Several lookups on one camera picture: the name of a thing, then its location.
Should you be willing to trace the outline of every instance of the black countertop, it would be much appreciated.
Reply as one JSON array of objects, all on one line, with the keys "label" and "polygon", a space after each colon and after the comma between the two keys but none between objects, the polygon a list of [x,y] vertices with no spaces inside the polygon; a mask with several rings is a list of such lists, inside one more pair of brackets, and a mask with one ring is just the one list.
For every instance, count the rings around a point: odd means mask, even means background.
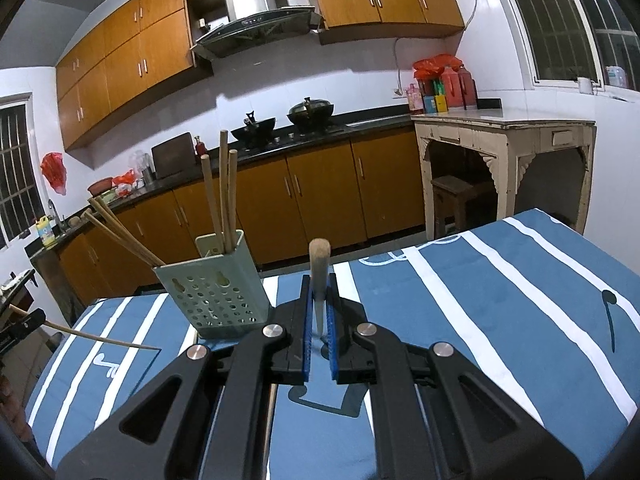
[{"label": "black countertop", "polygon": [[[247,150],[244,148],[244,144],[237,140],[229,144],[229,149],[238,150],[238,166],[246,166],[254,162],[259,162],[260,160],[286,155],[298,150],[306,150],[315,146],[331,144],[343,139],[351,139],[353,137],[369,135],[393,128],[411,126],[413,121],[407,111],[407,105],[398,105],[350,112],[332,117],[335,126],[324,134],[301,135],[297,133],[295,127],[285,126],[284,128],[274,130],[276,139],[264,148]],[[209,157],[212,172],[218,174],[218,148],[209,150]],[[199,165],[194,165],[194,167],[189,170],[181,171],[180,173],[146,184],[146,186],[135,190],[128,196],[114,200],[109,204],[109,207],[117,212],[118,210],[133,206],[141,200],[146,200],[147,198],[190,184],[191,182],[197,182],[200,179],[202,179],[202,168]],[[47,251],[64,246],[78,233],[82,232],[88,223],[89,222],[81,220],[80,224],[76,227],[58,236],[56,242],[48,248],[42,247],[39,238],[34,240],[25,248],[31,263],[34,263],[35,260],[46,254]]]}]

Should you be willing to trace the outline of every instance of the metal screw cap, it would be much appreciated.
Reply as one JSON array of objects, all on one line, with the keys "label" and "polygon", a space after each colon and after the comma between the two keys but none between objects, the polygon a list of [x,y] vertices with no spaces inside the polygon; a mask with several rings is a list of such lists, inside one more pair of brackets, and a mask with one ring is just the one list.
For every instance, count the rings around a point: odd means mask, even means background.
[{"label": "metal screw cap", "polygon": [[358,334],[364,336],[374,335],[378,331],[373,323],[360,323],[356,327],[356,330],[358,331]]},{"label": "metal screw cap", "polygon": [[187,357],[197,361],[207,355],[207,347],[204,345],[193,345],[187,348]]},{"label": "metal screw cap", "polygon": [[453,346],[445,342],[436,343],[433,345],[433,353],[438,357],[451,357],[453,355]]},{"label": "metal screw cap", "polygon": [[278,337],[282,335],[284,329],[278,324],[270,324],[262,329],[262,333],[267,337]]}]

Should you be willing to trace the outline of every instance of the stainless steel range hood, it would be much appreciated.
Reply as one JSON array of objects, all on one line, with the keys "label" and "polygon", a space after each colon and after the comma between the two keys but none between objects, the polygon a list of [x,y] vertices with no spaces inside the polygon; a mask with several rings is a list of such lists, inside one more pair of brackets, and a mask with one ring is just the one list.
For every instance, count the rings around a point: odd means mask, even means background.
[{"label": "stainless steel range hood", "polygon": [[229,23],[196,41],[193,51],[206,59],[316,30],[321,22],[313,6],[278,8],[276,0],[225,0]]}]

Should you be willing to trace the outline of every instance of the blue striped tablecloth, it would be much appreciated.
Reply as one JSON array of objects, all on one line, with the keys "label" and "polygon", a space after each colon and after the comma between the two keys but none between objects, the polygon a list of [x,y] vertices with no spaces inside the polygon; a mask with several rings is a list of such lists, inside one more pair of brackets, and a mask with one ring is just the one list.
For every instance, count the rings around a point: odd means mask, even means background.
[{"label": "blue striped tablecloth", "polygon": [[[640,400],[640,277],[538,210],[423,246],[333,266],[340,294],[424,347],[449,341],[580,459],[587,475]],[[264,280],[272,303],[298,297],[301,273]],[[611,290],[615,352],[602,291]],[[166,294],[99,301],[76,328],[152,346],[69,336],[27,408],[42,452],[60,459],[193,340]],[[330,379],[313,339],[311,377],[278,390],[274,480],[376,477],[366,388]]]}]

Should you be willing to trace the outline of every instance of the window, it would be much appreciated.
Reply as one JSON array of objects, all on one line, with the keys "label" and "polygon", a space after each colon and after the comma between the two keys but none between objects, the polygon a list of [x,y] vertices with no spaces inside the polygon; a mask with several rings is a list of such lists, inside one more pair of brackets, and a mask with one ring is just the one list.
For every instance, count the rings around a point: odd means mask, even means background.
[{"label": "window", "polygon": [[29,153],[25,105],[0,109],[0,221],[8,240],[44,214]]},{"label": "window", "polygon": [[619,66],[632,90],[640,90],[640,43],[625,13],[615,0],[580,0],[589,19],[603,72]]},{"label": "window", "polygon": [[597,80],[587,32],[574,0],[516,0],[538,80]]}]

